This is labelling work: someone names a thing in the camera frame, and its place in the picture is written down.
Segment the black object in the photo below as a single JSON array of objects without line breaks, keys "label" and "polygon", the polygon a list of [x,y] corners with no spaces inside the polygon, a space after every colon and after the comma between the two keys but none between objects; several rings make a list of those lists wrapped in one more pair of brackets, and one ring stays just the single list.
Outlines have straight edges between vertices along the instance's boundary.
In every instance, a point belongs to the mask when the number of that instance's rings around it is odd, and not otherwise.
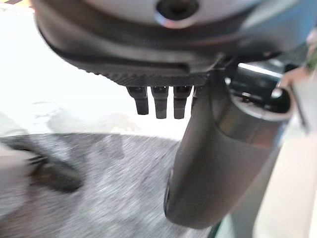
[{"label": "black object", "polygon": [[271,154],[292,115],[288,96],[278,113],[230,96],[214,71],[192,112],[168,182],[164,210],[172,222],[205,228],[240,201]]},{"label": "black object", "polygon": [[[42,36],[57,54],[129,87],[203,85],[220,56],[289,51],[305,41],[317,20],[316,0],[257,1],[221,20],[202,16],[174,30],[128,21],[86,1],[33,0],[32,6]],[[142,5],[133,7],[148,14]]]},{"label": "black object", "polygon": [[174,87],[174,118],[183,119],[187,98],[192,91],[192,86]]},{"label": "black object", "polygon": [[18,137],[11,141],[5,141],[5,143],[14,150],[25,150],[38,154],[29,163],[37,164],[31,175],[39,183],[63,192],[74,192],[83,185],[83,179],[79,172],[67,163],[50,159],[50,155],[39,153],[33,146],[19,141]]},{"label": "black object", "polygon": [[135,100],[139,115],[149,114],[149,100],[146,87],[127,87],[128,92]]},{"label": "black object", "polygon": [[157,119],[166,118],[168,87],[151,87]]}]

